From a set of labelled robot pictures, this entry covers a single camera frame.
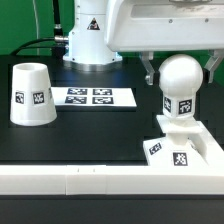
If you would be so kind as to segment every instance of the green background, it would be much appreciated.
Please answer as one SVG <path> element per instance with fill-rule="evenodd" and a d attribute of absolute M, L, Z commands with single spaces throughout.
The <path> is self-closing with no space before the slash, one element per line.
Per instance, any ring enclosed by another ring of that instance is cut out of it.
<path fill-rule="evenodd" d="M 61 24 L 67 34 L 74 26 L 74 0 L 59 0 Z M 52 37 L 54 18 L 52 0 L 36 0 L 40 37 Z M 32 0 L 0 0 L 0 55 L 7 55 L 20 45 L 37 37 Z M 50 55 L 48 49 L 41 49 L 41 55 Z M 207 51 L 156 52 L 155 58 L 166 58 L 176 53 L 195 57 L 204 67 L 209 56 Z M 20 54 L 36 55 L 36 50 L 24 50 Z M 136 53 L 123 54 L 136 56 Z M 224 85 L 224 63 L 215 72 L 215 80 Z"/>

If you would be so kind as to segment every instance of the white paper sheet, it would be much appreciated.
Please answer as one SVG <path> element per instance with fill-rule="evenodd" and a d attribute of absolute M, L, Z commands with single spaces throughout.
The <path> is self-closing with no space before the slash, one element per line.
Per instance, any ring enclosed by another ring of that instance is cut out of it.
<path fill-rule="evenodd" d="M 130 88 L 52 87 L 55 105 L 136 107 Z"/>

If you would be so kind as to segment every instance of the white block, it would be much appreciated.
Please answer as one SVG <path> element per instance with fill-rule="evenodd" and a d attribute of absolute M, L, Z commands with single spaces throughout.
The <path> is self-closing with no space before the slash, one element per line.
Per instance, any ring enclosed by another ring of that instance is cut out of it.
<path fill-rule="evenodd" d="M 215 141 L 202 122 L 198 121 L 202 132 L 194 135 L 190 134 L 189 138 L 194 142 L 195 147 L 202 155 L 210 168 L 224 170 L 224 152 L 219 144 Z"/>
<path fill-rule="evenodd" d="M 66 166 L 0 166 L 0 195 L 64 195 Z"/>
<path fill-rule="evenodd" d="M 182 122 L 180 125 L 177 125 L 176 123 L 171 122 L 170 119 L 168 119 L 164 115 L 157 115 L 156 116 L 159 125 L 163 131 L 163 133 L 200 133 L 202 132 L 200 125 L 197 123 L 197 121 L 192 117 Z"/>
<path fill-rule="evenodd" d="M 110 167 L 107 194 L 224 194 L 224 172 L 152 167 Z"/>
<path fill-rule="evenodd" d="M 68 166 L 66 194 L 105 194 L 106 166 Z"/>

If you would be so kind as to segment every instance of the white cup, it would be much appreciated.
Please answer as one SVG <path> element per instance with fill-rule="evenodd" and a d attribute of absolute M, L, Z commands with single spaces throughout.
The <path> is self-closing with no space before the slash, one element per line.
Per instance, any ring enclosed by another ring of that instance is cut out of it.
<path fill-rule="evenodd" d="M 37 126 L 57 117 L 47 66 L 40 63 L 13 67 L 10 120 L 18 125 Z"/>

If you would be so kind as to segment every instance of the black tabletop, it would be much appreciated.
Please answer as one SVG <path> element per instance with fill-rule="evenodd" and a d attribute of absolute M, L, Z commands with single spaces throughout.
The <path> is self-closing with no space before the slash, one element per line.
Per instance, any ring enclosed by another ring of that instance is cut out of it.
<path fill-rule="evenodd" d="M 131 88 L 136 108 L 56 106 L 57 119 L 23 127 L 10 117 L 12 67 L 40 62 L 48 66 L 52 87 Z M 155 61 L 157 70 L 161 60 Z M 0 164 L 146 164 L 143 141 L 163 136 L 156 121 L 162 92 L 148 86 L 138 59 L 124 59 L 120 69 L 81 72 L 51 57 L 0 57 Z M 197 93 L 195 118 L 224 144 L 224 87 L 203 84 Z"/>
<path fill-rule="evenodd" d="M 22 127 L 10 122 L 12 67 L 23 62 L 48 66 L 53 87 L 131 88 L 136 108 L 57 106 L 48 125 Z M 162 60 L 153 61 L 158 70 Z M 156 121 L 162 113 L 158 85 L 145 83 L 138 59 L 120 69 L 79 72 L 51 57 L 0 56 L 0 164 L 146 165 L 143 141 L 163 136 Z M 203 84 L 197 93 L 196 120 L 224 146 L 224 87 Z M 87 195 L 0 196 L 1 224 L 181 223 L 220 224 L 223 196 Z"/>

